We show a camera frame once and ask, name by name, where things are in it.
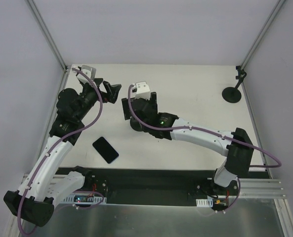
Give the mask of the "black phone stand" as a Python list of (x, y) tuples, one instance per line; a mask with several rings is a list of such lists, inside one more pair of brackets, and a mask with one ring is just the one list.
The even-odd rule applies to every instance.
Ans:
[(140, 124), (139, 121), (136, 120), (134, 117), (130, 118), (129, 124), (130, 124), (131, 128), (137, 132), (147, 132), (149, 129), (148, 127)]
[(228, 103), (238, 103), (241, 98), (242, 94), (239, 91), (239, 86), (243, 83), (245, 77), (247, 76), (247, 73), (242, 68), (242, 66), (236, 66), (236, 70), (238, 72), (238, 75), (236, 76), (236, 79), (238, 80), (237, 84), (234, 87), (227, 87), (223, 89), (222, 91), (222, 98), (228, 102)]

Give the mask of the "blue-edged black smartphone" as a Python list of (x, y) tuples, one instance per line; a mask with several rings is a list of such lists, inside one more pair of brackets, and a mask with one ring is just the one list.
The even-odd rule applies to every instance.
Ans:
[(99, 137), (92, 143), (92, 146), (108, 164), (113, 163), (119, 157), (119, 153), (104, 137)]

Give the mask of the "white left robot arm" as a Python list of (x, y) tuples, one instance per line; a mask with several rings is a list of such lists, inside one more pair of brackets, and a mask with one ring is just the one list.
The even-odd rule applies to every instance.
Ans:
[(16, 191), (7, 191), (3, 198), (18, 222), (25, 220), (43, 227), (52, 217), (56, 206), (70, 193), (94, 190), (92, 172), (81, 166), (74, 167), (59, 183), (50, 185), (81, 132), (91, 126), (85, 126), (83, 118), (96, 102), (114, 104), (122, 87), (121, 84), (111, 85), (102, 78), (81, 82), (81, 86), (81, 93), (65, 88), (58, 94), (57, 117), (40, 158), (20, 187)]

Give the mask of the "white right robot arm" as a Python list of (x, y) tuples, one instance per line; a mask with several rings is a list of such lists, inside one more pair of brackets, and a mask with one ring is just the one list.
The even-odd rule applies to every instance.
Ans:
[(225, 157), (211, 181), (211, 191), (221, 195), (231, 181), (247, 177), (254, 149), (247, 132), (208, 130), (170, 113), (158, 112), (157, 95), (150, 99), (128, 98), (123, 101), (125, 119), (133, 130), (148, 133), (158, 139), (183, 141), (210, 149)]

